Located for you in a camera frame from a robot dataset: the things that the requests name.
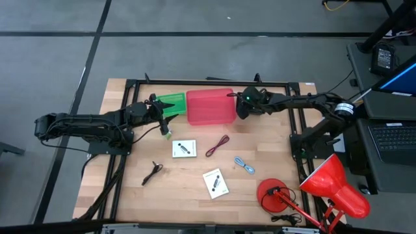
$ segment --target blue cord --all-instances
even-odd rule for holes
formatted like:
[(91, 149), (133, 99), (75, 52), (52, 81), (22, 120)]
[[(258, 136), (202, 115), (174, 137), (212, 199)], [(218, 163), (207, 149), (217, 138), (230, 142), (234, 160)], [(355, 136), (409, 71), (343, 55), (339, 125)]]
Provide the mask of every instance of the blue cord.
[(245, 163), (244, 163), (244, 161), (239, 157), (239, 156), (236, 156), (235, 158), (234, 158), (234, 162), (235, 163), (237, 163), (238, 165), (240, 165), (240, 166), (242, 166), (242, 167), (244, 167), (244, 169), (246, 169), (246, 171), (248, 172), (248, 173), (250, 173), (250, 174), (254, 174), (254, 168), (252, 168), (251, 166), (247, 166)]

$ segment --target red wire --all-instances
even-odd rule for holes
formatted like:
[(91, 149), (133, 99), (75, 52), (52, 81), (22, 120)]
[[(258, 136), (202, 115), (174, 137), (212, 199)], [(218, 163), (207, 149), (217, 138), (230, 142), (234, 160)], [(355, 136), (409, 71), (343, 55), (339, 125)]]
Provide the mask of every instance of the red wire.
[(210, 157), (218, 147), (222, 146), (223, 144), (227, 143), (228, 141), (229, 141), (229, 137), (227, 135), (224, 135), (221, 138), (220, 142), (216, 146), (214, 146), (213, 148), (208, 150), (207, 153), (205, 153), (205, 156)]

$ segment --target yellow cable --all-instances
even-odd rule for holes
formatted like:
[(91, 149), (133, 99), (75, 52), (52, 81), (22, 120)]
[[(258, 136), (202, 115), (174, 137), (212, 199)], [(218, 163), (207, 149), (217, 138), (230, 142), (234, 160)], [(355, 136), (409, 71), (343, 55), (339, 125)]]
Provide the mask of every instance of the yellow cable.
[(334, 10), (338, 10), (338, 9), (340, 9), (341, 7), (345, 6), (345, 5), (346, 5), (349, 1), (350, 1), (350, 0), (346, 0), (343, 4), (341, 4), (341, 6), (338, 6), (337, 8), (334, 8), (334, 9), (330, 9), (330, 8), (327, 6), (327, 4), (326, 4), (326, 3), (324, 3), (324, 5), (325, 5), (326, 10), (329, 10), (329, 11), (334, 11)]

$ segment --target red plastic bin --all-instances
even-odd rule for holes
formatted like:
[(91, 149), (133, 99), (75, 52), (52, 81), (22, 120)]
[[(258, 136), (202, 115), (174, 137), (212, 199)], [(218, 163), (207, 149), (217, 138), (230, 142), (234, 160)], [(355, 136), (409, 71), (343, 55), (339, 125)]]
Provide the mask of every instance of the red plastic bin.
[(191, 90), (187, 92), (187, 116), (190, 125), (230, 124), (235, 112), (234, 97), (230, 88)]

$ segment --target wooden tabletop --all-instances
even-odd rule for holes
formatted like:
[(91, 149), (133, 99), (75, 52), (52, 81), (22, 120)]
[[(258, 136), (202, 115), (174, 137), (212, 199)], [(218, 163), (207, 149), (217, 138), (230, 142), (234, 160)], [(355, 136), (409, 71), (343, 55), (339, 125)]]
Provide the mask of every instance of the wooden tabletop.
[[(100, 114), (120, 108), (124, 86), (125, 79), (109, 79)], [(245, 88), (225, 87), (235, 92)], [(141, 84), (138, 101), (148, 99), (152, 93), (165, 95), (212, 88), (223, 87)], [(285, 93), (284, 88), (267, 87), (267, 90)], [(300, 90), (302, 94), (316, 93), (313, 83), (300, 83)], [(300, 132), (297, 111), (295, 113)], [(305, 118), (309, 126), (314, 126), (322, 119), (322, 115), (317, 110), (308, 109), (305, 110)], [(135, 138), (155, 125), (134, 128)], [(285, 221), (271, 222), (270, 215), (257, 202), (257, 186), (268, 178), (277, 178), (292, 188), (296, 193), (296, 202), (302, 207), (298, 172), (289, 146), (291, 127), (287, 110), (270, 116), (249, 116), (245, 120), (237, 117), (232, 124), (227, 125), (191, 126), (186, 116), (178, 116), (169, 126), (173, 131), (170, 140), (161, 136), (159, 130), (151, 131), (133, 146), (131, 155), (127, 157), (116, 217), (118, 221), (288, 225)], [(230, 137), (229, 142), (207, 158), (205, 152), (225, 134)], [(173, 159), (172, 140), (196, 140), (197, 157)], [(236, 165), (233, 161), (235, 156), (255, 168), (255, 174), (249, 174)], [(74, 218), (81, 216), (102, 191), (108, 161), (108, 155), (100, 155), (85, 168)], [(164, 168), (143, 187), (142, 180), (151, 172), (152, 161), (163, 164)], [(314, 160), (315, 167), (322, 162)], [(202, 174), (216, 168), (221, 170), (229, 194), (212, 200)], [(111, 202), (112, 194), (107, 200), (105, 217), (109, 216)], [(315, 216), (311, 196), (309, 206)], [(287, 208), (281, 214), (291, 213), (294, 211)]]

